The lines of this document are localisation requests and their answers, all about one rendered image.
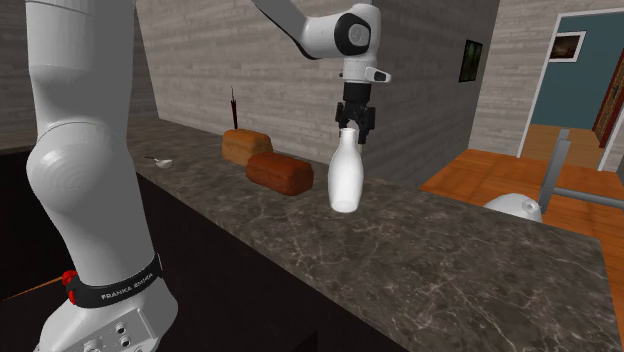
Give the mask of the grey metal frame furniture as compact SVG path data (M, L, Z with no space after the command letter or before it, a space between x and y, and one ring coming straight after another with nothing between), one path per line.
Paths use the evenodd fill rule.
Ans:
M540 207L541 213L546 213L553 195L559 195L576 200L596 203L599 205L619 208L624 212L624 200L556 186L569 147L571 145L571 141L567 139L569 133L569 128L561 128L559 131L555 147L539 191L538 205Z

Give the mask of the brown wooden door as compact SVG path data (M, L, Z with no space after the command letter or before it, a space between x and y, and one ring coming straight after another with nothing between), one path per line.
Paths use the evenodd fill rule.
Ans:
M608 88L601 103L598 115L592 127L599 142L599 147L604 148L612 133L617 114L624 104L622 98L622 86L624 85L624 48L614 68Z

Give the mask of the white bottle vase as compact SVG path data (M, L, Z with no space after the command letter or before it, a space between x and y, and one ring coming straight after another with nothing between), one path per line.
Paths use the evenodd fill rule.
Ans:
M354 128L340 130L339 146L329 165L329 202L331 208L340 213L356 211L362 194L364 169L356 137Z

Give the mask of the dark framed wall picture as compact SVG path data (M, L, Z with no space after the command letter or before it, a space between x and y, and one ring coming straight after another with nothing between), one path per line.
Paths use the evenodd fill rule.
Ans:
M475 81L478 73L483 44L467 40L464 47L459 82Z

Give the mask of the white framed wall picture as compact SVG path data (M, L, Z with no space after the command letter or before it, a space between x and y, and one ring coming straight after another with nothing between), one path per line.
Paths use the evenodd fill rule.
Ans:
M576 62L580 55L585 36L585 31L557 33L550 49L549 62Z

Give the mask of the dark brown bread loaf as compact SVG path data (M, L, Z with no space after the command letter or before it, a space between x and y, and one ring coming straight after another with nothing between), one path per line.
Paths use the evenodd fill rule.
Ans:
M308 162L274 152L253 155L246 166L247 178L286 196L310 190L314 171Z

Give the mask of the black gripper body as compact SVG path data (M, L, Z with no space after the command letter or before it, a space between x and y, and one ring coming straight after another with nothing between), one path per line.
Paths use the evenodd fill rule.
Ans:
M360 115L365 111L373 111L374 108L368 106L371 90L371 84L345 82L343 84L344 114L346 116Z

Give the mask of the white rounded object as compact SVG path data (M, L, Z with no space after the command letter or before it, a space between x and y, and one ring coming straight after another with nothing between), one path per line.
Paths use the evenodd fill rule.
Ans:
M532 198L519 193L508 193L501 195L487 202L484 205L484 208L525 218L539 223L542 222L542 213L539 204Z

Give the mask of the light brown bread loaf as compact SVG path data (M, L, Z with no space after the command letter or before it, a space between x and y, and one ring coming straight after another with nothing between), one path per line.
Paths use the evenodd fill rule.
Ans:
M272 151L270 137L253 130L231 129L222 137L222 157L243 167L253 155Z

